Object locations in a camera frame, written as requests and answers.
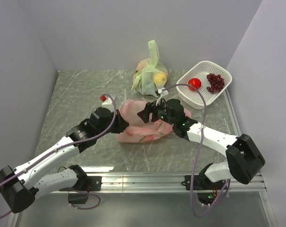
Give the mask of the pink plastic bag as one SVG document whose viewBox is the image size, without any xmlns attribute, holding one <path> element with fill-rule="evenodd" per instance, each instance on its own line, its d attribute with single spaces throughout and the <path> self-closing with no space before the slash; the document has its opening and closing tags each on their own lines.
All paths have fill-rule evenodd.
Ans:
<svg viewBox="0 0 286 227">
<path fill-rule="evenodd" d="M 120 106 L 119 111 L 121 117 L 129 123 L 129 126 L 124 132 L 117 134 L 116 139 L 119 143 L 144 143 L 154 141 L 168 135 L 173 130 L 170 124 L 162 120 L 144 123 L 137 113 L 142 111 L 146 104 L 146 101 L 129 99 Z"/>
</svg>

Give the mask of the red apple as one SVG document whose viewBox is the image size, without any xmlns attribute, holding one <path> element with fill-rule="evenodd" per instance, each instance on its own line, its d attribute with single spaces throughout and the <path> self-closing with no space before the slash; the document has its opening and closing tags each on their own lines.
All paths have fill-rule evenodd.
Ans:
<svg viewBox="0 0 286 227">
<path fill-rule="evenodd" d="M 189 89 L 191 91 L 199 90 L 201 87 L 201 81 L 198 78 L 191 78 L 188 84 L 190 85 Z"/>
</svg>

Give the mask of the dark red grape bunch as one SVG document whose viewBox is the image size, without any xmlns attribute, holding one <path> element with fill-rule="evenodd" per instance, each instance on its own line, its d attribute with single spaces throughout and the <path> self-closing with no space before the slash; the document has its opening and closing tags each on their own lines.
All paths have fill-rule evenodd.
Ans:
<svg viewBox="0 0 286 227">
<path fill-rule="evenodd" d="M 207 80 L 210 83 L 210 86 L 207 87 L 207 91 L 212 94 L 219 93 L 225 86 L 225 80 L 220 74 L 210 73 L 207 75 Z"/>
</svg>

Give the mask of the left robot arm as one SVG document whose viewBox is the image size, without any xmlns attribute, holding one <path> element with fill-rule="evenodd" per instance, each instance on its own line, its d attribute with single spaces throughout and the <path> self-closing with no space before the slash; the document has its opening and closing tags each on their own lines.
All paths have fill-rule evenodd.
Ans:
<svg viewBox="0 0 286 227">
<path fill-rule="evenodd" d="M 15 168 L 3 167 L 0 170 L 0 193 L 11 212 L 24 211 L 36 199 L 53 191 L 85 188 L 87 175 L 78 165 L 61 174 L 47 173 L 60 162 L 95 145 L 98 138 L 108 133 L 122 133 L 128 126 L 118 110 L 99 107 L 44 153 Z"/>
</svg>

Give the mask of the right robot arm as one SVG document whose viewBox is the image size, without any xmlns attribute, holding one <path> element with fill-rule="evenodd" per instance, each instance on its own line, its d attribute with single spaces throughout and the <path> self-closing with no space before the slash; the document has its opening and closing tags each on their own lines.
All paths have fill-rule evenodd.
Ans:
<svg viewBox="0 0 286 227">
<path fill-rule="evenodd" d="M 178 99 L 162 99 L 159 103 L 147 103 L 137 115 L 144 123 L 162 120 L 173 127 L 178 137 L 201 142 L 226 157 L 225 162 L 210 164 L 200 172 L 199 182 L 205 189 L 210 189 L 216 182 L 227 179 L 249 184 L 266 163 L 249 135 L 229 135 L 203 126 L 186 116 Z"/>
</svg>

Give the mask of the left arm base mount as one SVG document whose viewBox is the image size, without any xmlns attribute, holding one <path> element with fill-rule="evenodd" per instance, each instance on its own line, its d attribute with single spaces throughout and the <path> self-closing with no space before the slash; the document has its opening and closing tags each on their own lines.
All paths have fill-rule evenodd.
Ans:
<svg viewBox="0 0 286 227">
<path fill-rule="evenodd" d="M 97 207 L 101 203 L 101 198 L 95 195 L 93 192 L 101 190 L 102 177 L 101 176 L 87 176 L 83 179 L 79 179 L 74 186 L 68 189 L 68 202 L 74 206 L 76 204 L 86 204 L 88 202 L 89 195 L 97 198 Z"/>
</svg>

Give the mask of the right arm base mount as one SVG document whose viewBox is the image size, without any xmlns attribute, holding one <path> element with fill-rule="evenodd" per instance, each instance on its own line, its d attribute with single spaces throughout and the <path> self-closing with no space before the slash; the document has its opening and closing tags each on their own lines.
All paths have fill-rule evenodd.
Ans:
<svg viewBox="0 0 286 227">
<path fill-rule="evenodd" d="M 213 183 L 204 175 L 194 177 L 185 175 L 181 185 L 190 192 L 190 204 L 193 208 L 196 198 L 201 205 L 211 206 L 220 203 L 228 194 L 230 180 L 219 180 Z"/>
</svg>

